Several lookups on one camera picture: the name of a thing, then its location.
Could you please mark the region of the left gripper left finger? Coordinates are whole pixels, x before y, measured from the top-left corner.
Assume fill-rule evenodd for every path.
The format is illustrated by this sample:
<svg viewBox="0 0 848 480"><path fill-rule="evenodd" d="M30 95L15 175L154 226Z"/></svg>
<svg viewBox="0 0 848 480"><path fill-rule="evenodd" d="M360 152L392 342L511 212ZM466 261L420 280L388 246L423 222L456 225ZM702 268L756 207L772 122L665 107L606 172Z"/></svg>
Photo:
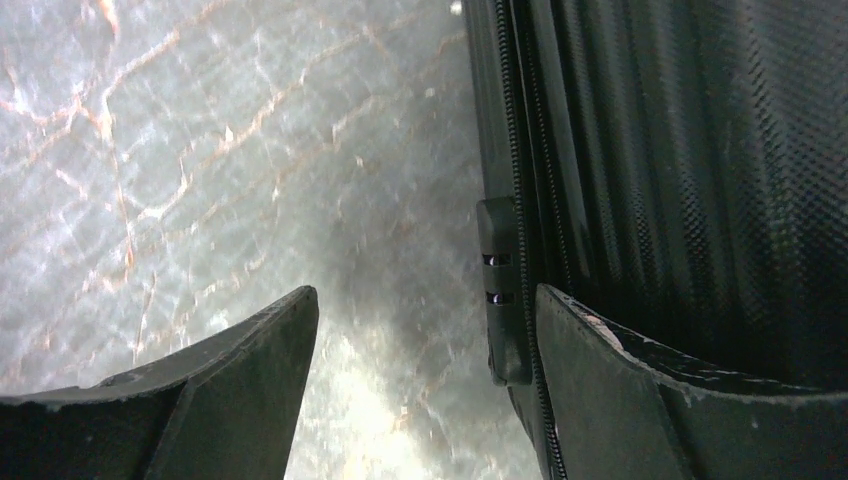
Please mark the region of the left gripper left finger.
<svg viewBox="0 0 848 480"><path fill-rule="evenodd" d="M89 387L1 400L5 479L281 479L319 321L302 286Z"/></svg>

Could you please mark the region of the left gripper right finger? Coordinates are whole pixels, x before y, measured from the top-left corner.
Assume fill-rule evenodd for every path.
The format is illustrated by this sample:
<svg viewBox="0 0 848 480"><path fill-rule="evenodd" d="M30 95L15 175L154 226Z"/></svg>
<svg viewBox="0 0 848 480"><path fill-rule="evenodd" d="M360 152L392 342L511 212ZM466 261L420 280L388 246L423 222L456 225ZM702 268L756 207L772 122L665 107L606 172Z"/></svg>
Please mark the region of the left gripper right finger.
<svg viewBox="0 0 848 480"><path fill-rule="evenodd" d="M540 285L538 345L571 479L843 479L847 395L728 370Z"/></svg>

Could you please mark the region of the black suitcase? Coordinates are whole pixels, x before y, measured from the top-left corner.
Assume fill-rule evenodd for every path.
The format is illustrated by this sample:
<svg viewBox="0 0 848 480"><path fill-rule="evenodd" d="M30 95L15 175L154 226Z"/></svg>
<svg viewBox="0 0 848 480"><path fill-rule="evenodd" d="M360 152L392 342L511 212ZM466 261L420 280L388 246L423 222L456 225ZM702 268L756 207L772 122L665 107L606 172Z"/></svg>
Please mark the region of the black suitcase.
<svg viewBox="0 0 848 480"><path fill-rule="evenodd" d="M540 285L716 366L847 395L847 5L467 1L488 364L568 477Z"/></svg>

